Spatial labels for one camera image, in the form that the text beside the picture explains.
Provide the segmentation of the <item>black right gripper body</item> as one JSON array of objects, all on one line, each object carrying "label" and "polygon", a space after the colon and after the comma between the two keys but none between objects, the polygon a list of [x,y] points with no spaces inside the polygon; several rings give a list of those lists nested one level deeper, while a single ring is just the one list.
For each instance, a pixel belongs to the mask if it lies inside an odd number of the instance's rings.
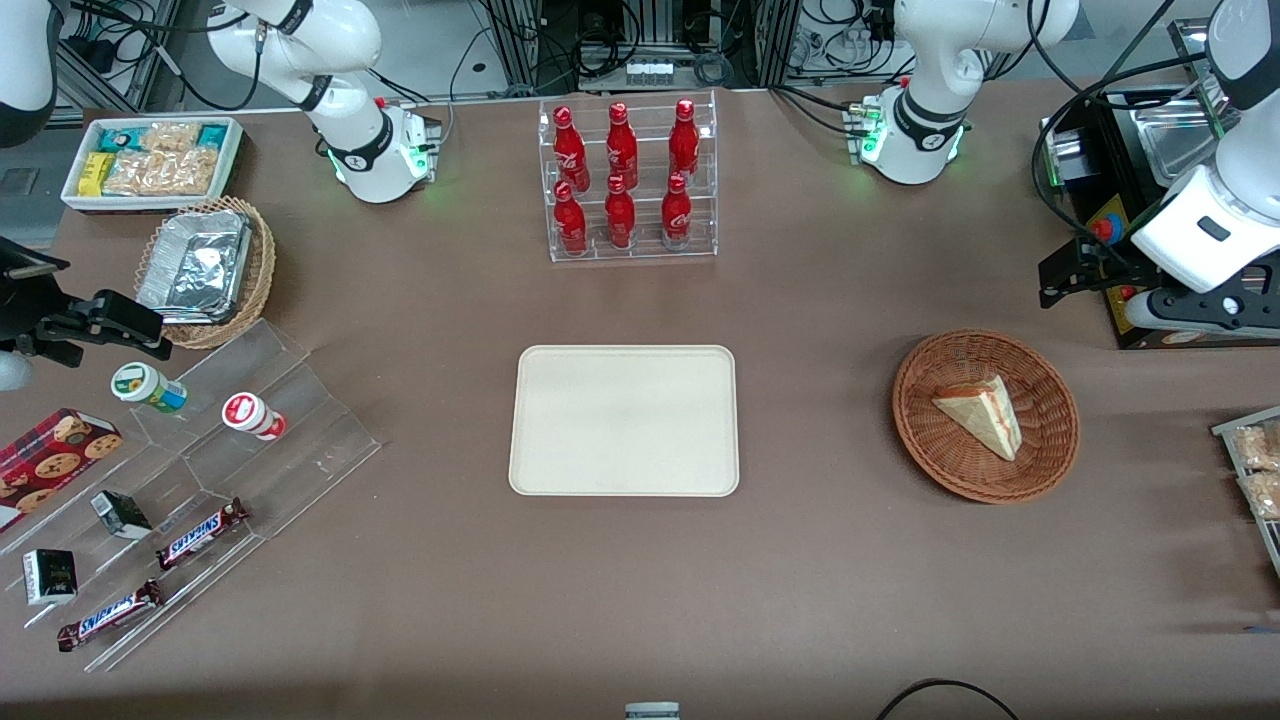
[{"label": "black right gripper body", "polygon": [[54,275],[1,279],[1,346],[13,346],[45,318],[61,313],[61,288]]}]

